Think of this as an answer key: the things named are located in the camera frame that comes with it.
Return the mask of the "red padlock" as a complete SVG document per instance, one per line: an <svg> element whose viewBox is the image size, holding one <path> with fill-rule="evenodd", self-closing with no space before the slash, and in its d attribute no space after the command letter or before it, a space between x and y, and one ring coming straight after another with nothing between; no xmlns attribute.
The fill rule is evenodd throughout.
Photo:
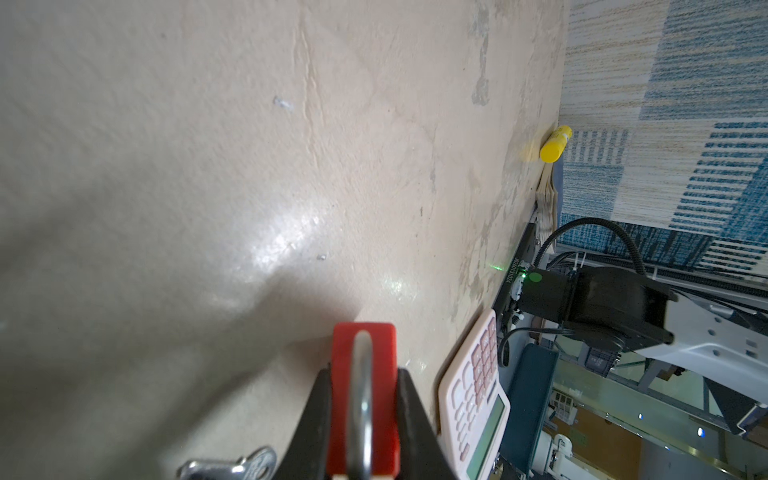
<svg viewBox="0 0 768 480"><path fill-rule="evenodd" d="M331 430L326 471L350 479L396 477L396 329L389 323L339 323L331 354Z"/></svg>

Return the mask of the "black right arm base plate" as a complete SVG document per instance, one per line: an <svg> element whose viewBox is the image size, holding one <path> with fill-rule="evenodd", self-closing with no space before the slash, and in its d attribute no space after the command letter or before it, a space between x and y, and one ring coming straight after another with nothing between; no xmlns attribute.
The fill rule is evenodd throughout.
<svg viewBox="0 0 768 480"><path fill-rule="evenodd" d="M509 321L514 316L522 292L523 277L532 266L538 248L537 225L530 222L523 231L493 304L493 310L499 322Z"/></svg>

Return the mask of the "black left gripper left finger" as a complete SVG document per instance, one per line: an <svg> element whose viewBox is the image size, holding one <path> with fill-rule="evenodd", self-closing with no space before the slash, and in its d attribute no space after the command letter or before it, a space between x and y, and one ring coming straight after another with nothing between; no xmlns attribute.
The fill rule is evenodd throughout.
<svg viewBox="0 0 768 480"><path fill-rule="evenodd" d="M329 368L317 374L287 451L273 478L330 479L326 471L332 414Z"/></svg>

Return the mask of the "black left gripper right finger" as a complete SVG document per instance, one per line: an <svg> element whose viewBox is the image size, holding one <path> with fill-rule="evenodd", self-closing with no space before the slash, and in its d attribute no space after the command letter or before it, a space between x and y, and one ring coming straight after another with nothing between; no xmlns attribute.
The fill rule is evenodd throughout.
<svg viewBox="0 0 768 480"><path fill-rule="evenodd" d="M398 369L396 419L400 440L400 471L397 479L456 479L409 372Z"/></svg>

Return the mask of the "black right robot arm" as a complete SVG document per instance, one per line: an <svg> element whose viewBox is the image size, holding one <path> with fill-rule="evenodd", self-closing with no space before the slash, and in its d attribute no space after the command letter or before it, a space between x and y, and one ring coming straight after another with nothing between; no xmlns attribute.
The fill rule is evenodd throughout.
<svg viewBox="0 0 768 480"><path fill-rule="evenodd" d="M509 298L514 311L552 321L592 348L700 375L734 434L746 435L767 415L767 332L664 283L613 267L529 268L514 277Z"/></svg>

